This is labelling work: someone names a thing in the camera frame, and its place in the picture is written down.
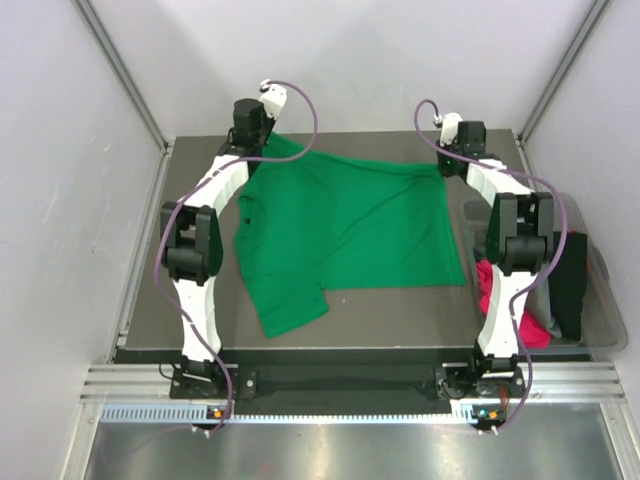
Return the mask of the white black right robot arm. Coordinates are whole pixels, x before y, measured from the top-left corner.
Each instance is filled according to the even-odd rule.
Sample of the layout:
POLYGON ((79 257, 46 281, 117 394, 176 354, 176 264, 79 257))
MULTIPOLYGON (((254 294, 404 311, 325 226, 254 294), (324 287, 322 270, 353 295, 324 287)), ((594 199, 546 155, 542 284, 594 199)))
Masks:
POLYGON ((485 321, 466 369, 446 368, 442 389, 481 396, 523 385, 518 363, 520 323, 529 287, 554 254, 554 199, 535 193, 495 156, 486 154, 486 128, 457 113, 438 115, 438 167, 459 177, 491 208, 484 258, 492 285, 485 321))

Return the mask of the green t-shirt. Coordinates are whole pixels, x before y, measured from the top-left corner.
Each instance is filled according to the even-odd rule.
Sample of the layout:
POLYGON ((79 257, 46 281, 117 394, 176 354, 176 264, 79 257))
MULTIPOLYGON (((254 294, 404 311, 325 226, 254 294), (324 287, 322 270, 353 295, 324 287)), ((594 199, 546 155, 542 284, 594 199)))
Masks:
POLYGON ((235 249, 267 337, 326 314, 328 291, 465 285, 436 165, 304 152, 277 134, 263 155, 235 249))

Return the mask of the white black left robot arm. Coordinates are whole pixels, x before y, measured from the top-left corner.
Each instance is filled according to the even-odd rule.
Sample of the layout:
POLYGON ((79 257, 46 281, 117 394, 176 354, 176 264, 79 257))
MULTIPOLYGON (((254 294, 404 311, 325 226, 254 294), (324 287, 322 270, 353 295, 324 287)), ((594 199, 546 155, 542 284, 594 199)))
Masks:
POLYGON ((246 159, 262 154, 281 109, 265 96, 236 101, 233 125, 196 192, 161 208, 161 266, 177 292, 184 335, 173 398, 221 399, 228 393, 227 374, 217 362, 221 340, 214 306, 224 255, 219 215, 249 180, 253 168, 246 159))

